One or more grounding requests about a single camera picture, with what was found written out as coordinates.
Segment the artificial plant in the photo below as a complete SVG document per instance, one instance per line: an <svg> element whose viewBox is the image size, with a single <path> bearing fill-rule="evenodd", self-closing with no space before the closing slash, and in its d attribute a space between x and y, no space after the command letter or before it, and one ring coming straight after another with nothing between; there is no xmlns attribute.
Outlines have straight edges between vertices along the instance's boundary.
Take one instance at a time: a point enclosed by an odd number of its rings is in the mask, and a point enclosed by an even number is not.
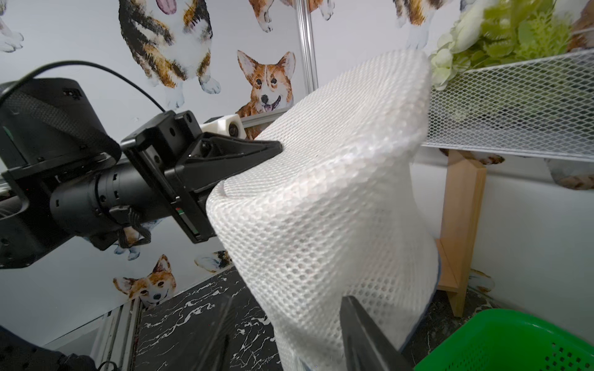
<svg viewBox="0 0 594 371"><path fill-rule="evenodd" d="M553 0L475 0L429 57L434 88L468 69L564 53L571 21L554 8Z"/></svg>

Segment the wooden stand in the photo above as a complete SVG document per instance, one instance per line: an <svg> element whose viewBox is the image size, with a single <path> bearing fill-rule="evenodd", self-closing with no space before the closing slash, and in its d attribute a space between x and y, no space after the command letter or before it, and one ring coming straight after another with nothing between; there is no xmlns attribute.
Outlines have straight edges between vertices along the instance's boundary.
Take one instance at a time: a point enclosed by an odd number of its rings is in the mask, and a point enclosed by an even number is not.
<svg viewBox="0 0 594 371"><path fill-rule="evenodd" d="M470 152L450 150L441 234L436 240L441 256L437 289L447 291L456 317L462 317L464 310L485 178L485 166Z"/></svg>

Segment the white mesh bag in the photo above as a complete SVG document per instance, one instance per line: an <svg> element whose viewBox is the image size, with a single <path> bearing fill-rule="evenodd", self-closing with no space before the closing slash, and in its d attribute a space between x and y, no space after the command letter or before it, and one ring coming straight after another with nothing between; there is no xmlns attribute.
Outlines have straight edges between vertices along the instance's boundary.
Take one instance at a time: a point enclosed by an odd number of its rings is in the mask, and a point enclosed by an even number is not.
<svg viewBox="0 0 594 371"><path fill-rule="evenodd" d="M400 349L435 291L439 257L409 162L427 132L422 52L378 56L318 89L259 140L283 152L220 182L208 219L274 326L284 370L344 370L342 296Z"/></svg>

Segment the corgi tongue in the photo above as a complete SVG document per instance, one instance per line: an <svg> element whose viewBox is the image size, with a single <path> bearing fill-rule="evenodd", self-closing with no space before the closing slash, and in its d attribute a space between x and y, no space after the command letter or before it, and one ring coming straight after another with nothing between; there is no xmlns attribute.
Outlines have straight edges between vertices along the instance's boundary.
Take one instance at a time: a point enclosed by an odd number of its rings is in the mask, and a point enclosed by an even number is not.
<svg viewBox="0 0 594 371"><path fill-rule="evenodd" d="M167 15L175 13L178 9L175 0L157 0L157 5L159 6L159 9Z"/></svg>
<svg viewBox="0 0 594 371"><path fill-rule="evenodd" d="M270 112L270 111L272 111L273 109L275 109L275 108L276 108L276 106L278 106L278 105L279 105L279 103L280 103L280 96L279 96L279 97L276 99L276 101L275 101L273 104L265 104L265 105L264 105L264 110L265 110L266 112Z"/></svg>

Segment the black cable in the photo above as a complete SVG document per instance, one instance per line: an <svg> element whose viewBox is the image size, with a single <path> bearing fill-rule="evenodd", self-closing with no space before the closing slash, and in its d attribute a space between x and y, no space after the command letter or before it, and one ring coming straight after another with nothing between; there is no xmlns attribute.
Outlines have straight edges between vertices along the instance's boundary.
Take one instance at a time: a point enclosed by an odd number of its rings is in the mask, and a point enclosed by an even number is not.
<svg viewBox="0 0 594 371"><path fill-rule="evenodd" d="M113 365L114 371L119 371L118 364L115 363L114 361L105 361L105 362L103 362L102 364L99 365L99 367L97 367L97 371L101 371L101 367L105 366L108 363L111 363Z"/></svg>
<svg viewBox="0 0 594 371"><path fill-rule="evenodd" d="M11 85L8 89L6 89L4 91L4 93L2 94L2 96L0 96L0 106L2 106L2 104L4 103L4 101L6 101L6 99L9 98L9 96L11 96L15 91L17 91L21 86L23 86L24 84L26 84L27 82L29 82L30 80L32 80L35 76L48 71L50 69L56 68L56 67L62 67L62 66L73 66L73 65L80 65L80 66L90 66L90 67L95 67L95 68L99 68L102 69L106 72L109 72L110 74L119 77L120 79L124 80L125 82L127 82L128 84L132 85L134 88L136 88L136 90L138 90L139 92L143 93L144 96L146 96L148 99L150 99L151 102L153 102L155 104L155 106L157 106L161 112L165 112L165 109L163 109L163 107L161 107L160 104L157 103L157 101L150 96L146 91L142 90L141 87L139 87L138 85L134 84L132 81L128 80L127 78L125 78L124 76L120 75L119 73L115 72L114 70L107 68L105 66L102 66L100 64L97 63L92 63L92 62L86 62L86 61L60 61L60 62L53 62L53 63L49 63L46 64L44 66L41 66L39 68L36 68L34 70L32 70L31 72L29 72L28 74L26 74L25 76L23 76L20 80L18 80L16 83L14 83L13 85Z"/></svg>

